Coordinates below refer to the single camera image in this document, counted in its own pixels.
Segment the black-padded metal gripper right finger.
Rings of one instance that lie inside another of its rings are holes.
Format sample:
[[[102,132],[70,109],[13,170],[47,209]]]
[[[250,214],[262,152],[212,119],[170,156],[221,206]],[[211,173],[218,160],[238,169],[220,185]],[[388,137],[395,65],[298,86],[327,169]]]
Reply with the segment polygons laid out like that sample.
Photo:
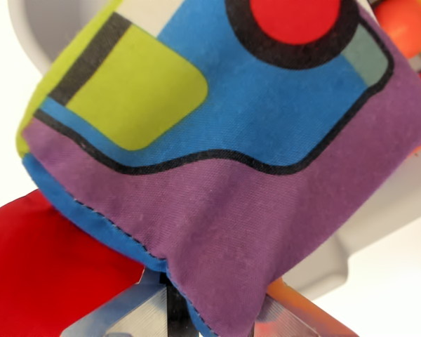
[[[255,336],[353,336],[354,332],[281,278],[267,287]]]

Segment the black-padded metal gripper left finger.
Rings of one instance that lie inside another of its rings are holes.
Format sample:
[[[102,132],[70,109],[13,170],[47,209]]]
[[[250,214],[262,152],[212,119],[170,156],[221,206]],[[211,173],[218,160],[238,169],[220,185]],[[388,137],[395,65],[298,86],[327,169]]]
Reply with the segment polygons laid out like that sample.
[[[141,280],[88,313],[62,336],[198,336],[187,303],[162,272]]]

